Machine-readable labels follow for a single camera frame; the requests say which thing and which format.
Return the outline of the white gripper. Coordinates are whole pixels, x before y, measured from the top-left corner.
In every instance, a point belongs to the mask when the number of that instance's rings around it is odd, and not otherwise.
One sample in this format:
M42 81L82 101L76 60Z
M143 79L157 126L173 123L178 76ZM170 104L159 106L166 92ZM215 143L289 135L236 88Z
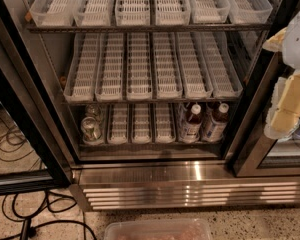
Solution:
M267 39L262 48L281 52L287 28ZM271 106L265 119L264 134L270 139L289 140L300 124L300 71L287 80L279 77L274 86Z

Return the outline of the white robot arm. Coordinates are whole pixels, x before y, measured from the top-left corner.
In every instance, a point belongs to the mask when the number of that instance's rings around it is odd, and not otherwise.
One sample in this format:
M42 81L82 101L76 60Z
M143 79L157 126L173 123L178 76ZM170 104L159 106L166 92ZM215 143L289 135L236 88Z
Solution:
M289 77L278 78L264 128L270 139L287 138L300 125L300 11L285 28L266 40L263 48L281 52L283 63L294 70Z

